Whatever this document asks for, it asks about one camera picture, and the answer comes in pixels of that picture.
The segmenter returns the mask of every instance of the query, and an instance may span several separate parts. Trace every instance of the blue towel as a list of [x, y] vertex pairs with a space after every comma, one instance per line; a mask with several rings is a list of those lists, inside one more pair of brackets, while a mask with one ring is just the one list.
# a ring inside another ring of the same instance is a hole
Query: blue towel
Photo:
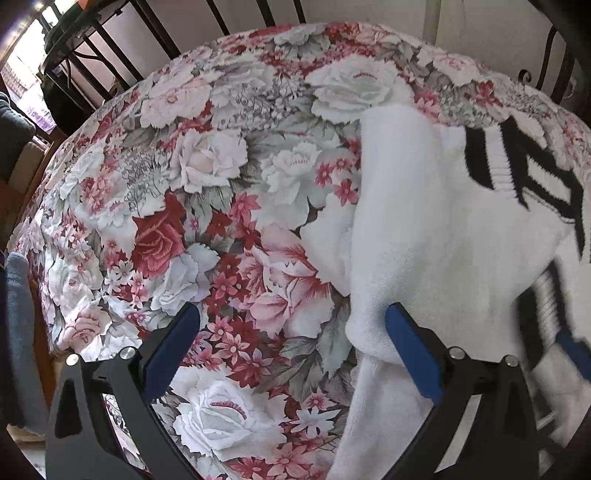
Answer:
[[11, 253], [6, 262], [8, 350], [18, 405], [25, 428], [37, 435], [47, 431], [48, 410], [35, 361], [35, 306], [28, 283], [29, 264]]

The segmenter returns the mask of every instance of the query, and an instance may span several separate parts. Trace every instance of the black metal bed frame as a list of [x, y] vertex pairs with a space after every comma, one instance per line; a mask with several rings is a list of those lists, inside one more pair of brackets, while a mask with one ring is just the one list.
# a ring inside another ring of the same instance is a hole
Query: black metal bed frame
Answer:
[[[207, 6], [209, 7], [209, 9], [211, 10], [214, 18], [216, 19], [217, 24], [220, 27], [222, 33], [224, 35], [229, 35], [230, 31], [228, 29], [228, 26], [224, 22], [222, 14], [220, 13], [220, 11], [218, 10], [218, 8], [216, 6], [215, 0], [205, 0], [205, 1], [207, 3]], [[561, 21], [562, 21], [562, 19], [556, 14], [555, 10], [553, 10], [553, 8], [552, 8], [553, 3], [556, 3], [556, 2], [553, 2], [552, 0], [530, 0], [530, 2], [536, 8], [540, 9], [553, 23], [553, 26], [550, 29], [550, 32], [548, 33], [545, 52], [544, 52], [544, 58], [543, 58], [542, 66], [541, 66], [541, 70], [540, 70], [540, 76], [539, 76], [538, 81], [535, 86], [535, 88], [539, 90], [542, 88], [542, 86], [544, 84], [544, 80], [545, 80], [546, 73], [548, 70], [548, 63], [550, 60], [550, 54], [552, 51], [552, 46], [554, 43], [554, 39], [556, 37], [556, 33], [560, 31], [563, 34], [563, 37], [567, 37], [568, 35], [564, 35], [564, 32], [563, 32], [564, 28], [558, 29], [557, 27], [554, 26], [555, 24], [561, 25]], [[156, 40], [158, 41], [160, 46], [167, 53], [167, 55], [169, 56], [169, 58], [171, 60], [181, 54], [180, 50], [175, 45], [173, 39], [169, 36], [168, 32], [166, 32], [166, 29], [164, 28], [162, 23], [160, 23], [160, 20], [154, 14], [154, 11], [150, 8], [150, 6], [148, 5], [146, 0], [127, 0], [122, 4], [121, 8], [124, 5], [126, 5], [127, 3], [131, 3], [133, 5], [136, 12], [140, 16], [140, 18], [143, 20], [145, 25], [150, 29], [150, 31], [152, 32], [152, 34], [154, 35], [154, 37], [156, 38]], [[259, 11], [261, 13], [261, 16], [262, 16], [264, 22], [265, 22], [265, 26], [266, 27], [274, 27], [276, 25], [276, 23], [275, 23], [275, 19], [273, 17], [271, 7], [269, 6], [268, 1], [267, 0], [256, 0], [256, 4], [259, 8]], [[306, 23], [306, 16], [304, 14], [304, 9], [301, 4], [301, 0], [293, 0], [293, 4], [294, 4], [297, 18], [298, 18], [298, 21], [300, 22], [300, 24]], [[52, 10], [54, 11], [56, 17], [58, 19], [61, 18], [61, 13], [59, 12], [59, 10], [55, 6], [55, 4], [52, 3], [50, 6], [51, 6]], [[44, 32], [48, 33], [51, 30], [51, 26], [49, 25], [49, 23], [47, 23], [47, 21], [43, 18], [43, 16], [41, 14], [39, 14], [39, 21], [41, 22], [41, 25], [43, 26]], [[113, 53], [115, 53], [115, 55], [121, 61], [121, 63], [125, 66], [125, 68], [127, 70], [129, 70], [130, 74], [132, 74], [133, 77], [137, 81], [142, 80], [143, 77], [142, 77], [141, 73], [135, 68], [135, 66], [131, 63], [129, 58], [127, 58], [127, 56], [118, 47], [118, 45], [113, 40], [113, 38], [99, 24], [99, 22], [98, 21], [92, 22], [92, 27], [102, 37], [104, 42], [113, 51]], [[90, 114], [92, 114], [94, 107], [83, 97], [83, 95], [80, 94], [80, 92], [78, 92], [77, 90], [74, 91], [75, 89], [72, 88], [70, 62], [72, 63], [72, 65], [74, 65], [74, 67], [76, 67], [78, 69], [80, 74], [90, 83], [90, 85], [97, 91], [97, 93], [100, 94], [101, 97], [104, 98], [104, 100], [110, 100], [113, 97], [113, 95], [111, 95], [104, 88], [104, 86], [101, 85], [101, 83], [98, 81], [98, 79], [88, 70], [88, 68], [80, 61], [80, 59], [91, 59], [91, 60], [101, 61], [109, 69], [109, 71], [115, 76], [117, 81], [120, 83], [120, 85], [125, 90], [129, 89], [130, 85], [128, 82], [125, 81], [123, 76], [117, 71], [115, 66], [105, 58], [105, 56], [100, 52], [100, 50], [96, 47], [96, 45], [92, 42], [92, 40], [90, 40], [89, 35], [83, 36], [83, 42], [90, 47], [90, 49], [93, 51], [93, 53], [95, 55], [91, 56], [91, 55], [83, 54], [83, 53], [76, 52], [76, 51], [72, 51], [69, 54], [67, 54], [65, 57], [66, 67], [68, 70], [68, 81], [67, 82], [64, 82], [63, 79], [58, 78], [58, 76], [53, 71], [55, 69], [55, 67], [57, 67], [59, 65], [59, 63], [61, 63], [61, 61], [55, 65], [49, 64], [48, 68], [45, 69], [46, 70], [45, 73], [80, 108], [82, 108], [83, 111], [85, 111], [87, 114], [90, 115]], [[591, 54], [589, 54], [585, 51], [582, 51], [582, 49], [579, 49], [577, 53], [579, 54], [579, 56], [583, 55], [586, 57], [584, 59], [584, 61], [581, 62], [581, 64], [585, 66], [587, 64], [587, 61], [589, 60], [589, 57], [591, 57]], [[569, 81], [570, 81], [571, 75], [573, 73], [574, 62], [575, 62], [575, 55], [573, 54], [573, 50], [570, 48], [569, 45], [567, 45], [566, 50], [564, 52], [564, 57], [562, 60], [560, 71], [558, 74], [558, 78], [557, 78], [556, 84], [554, 85], [554, 88], [553, 88], [553, 91], [551, 94], [551, 98], [555, 103], [560, 103], [562, 98], [564, 97], [564, 94], [569, 86]], [[585, 70], [587, 77], [591, 78], [591, 70], [587, 71], [588, 69], [585, 69], [585, 68], [583, 68], [583, 69]], [[523, 69], [519, 73], [518, 80], [523, 83], [529, 83], [532, 81], [532, 75], [528, 70]], [[580, 109], [578, 109], [579, 111], [577, 111], [576, 113], [582, 113], [587, 107], [586, 103], [587, 102], [585, 102], [585, 105], [582, 105], [580, 107]]]

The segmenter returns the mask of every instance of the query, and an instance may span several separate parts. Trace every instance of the black clamp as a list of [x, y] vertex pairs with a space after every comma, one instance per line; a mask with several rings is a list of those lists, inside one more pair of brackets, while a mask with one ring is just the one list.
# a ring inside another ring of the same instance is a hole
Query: black clamp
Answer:
[[[434, 407], [382, 480], [538, 478], [534, 412], [516, 357], [508, 355], [495, 364], [473, 360], [458, 347], [448, 350], [400, 304], [388, 308], [386, 327], [417, 388]], [[51, 406], [48, 480], [203, 480], [150, 407], [165, 393], [199, 329], [199, 311], [187, 303], [139, 349], [125, 347], [117, 357], [96, 362], [70, 355]], [[150, 473], [126, 461], [103, 394], [115, 396]], [[470, 397], [479, 394], [478, 412], [458, 461], [435, 473]]]

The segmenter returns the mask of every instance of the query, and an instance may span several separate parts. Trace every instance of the wall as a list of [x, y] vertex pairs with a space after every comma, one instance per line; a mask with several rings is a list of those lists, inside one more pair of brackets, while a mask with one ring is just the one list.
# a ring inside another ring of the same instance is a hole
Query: wall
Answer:
[[[291, 0], [268, 1], [277, 23], [297, 23]], [[302, 5], [308, 22], [369, 21], [421, 37], [426, 4], [430, 1], [302, 0]], [[181, 51], [222, 36], [205, 0], [148, 0], [148, 3]], [[230, 32], [264, 27], [256, 0], [216, 0], [216, 4]], [[527, 0], [441, 0], [437, 45], [477, 57], [514, 78], [521, 69], [528, 69], [535, 84], [550, 27], [549, 20]], [[144, 76], [168, 62], [132, 6], [127, 5], [105, 28]], [[134, 83], [102, 39], [94, 35], [92, 40], [124, 78]], [[86, 46], [80, 51], [92, 53]], [[564, 42], [557, 35], [543, 88], [547, 93], [556, 81], [563, 53]], [[84, 62], [104, 85], [110, 84], [112, 75], [106, 67], [93, 60]], [[96, 92], [83, 89], [95, 103], [102, 101]]]

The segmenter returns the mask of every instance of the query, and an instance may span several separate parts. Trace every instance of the red rose print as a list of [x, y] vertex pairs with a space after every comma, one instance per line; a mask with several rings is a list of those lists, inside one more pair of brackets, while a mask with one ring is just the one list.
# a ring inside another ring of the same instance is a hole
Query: red rose print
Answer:
[[175, 195], [167, 192], [165, 209], [146, 218], [135, 218], [138, 226], [135, 248], [131, 254], [134, 268], [153, 280], [168, 269], [170, 259], [184, 252], [183, 205]]

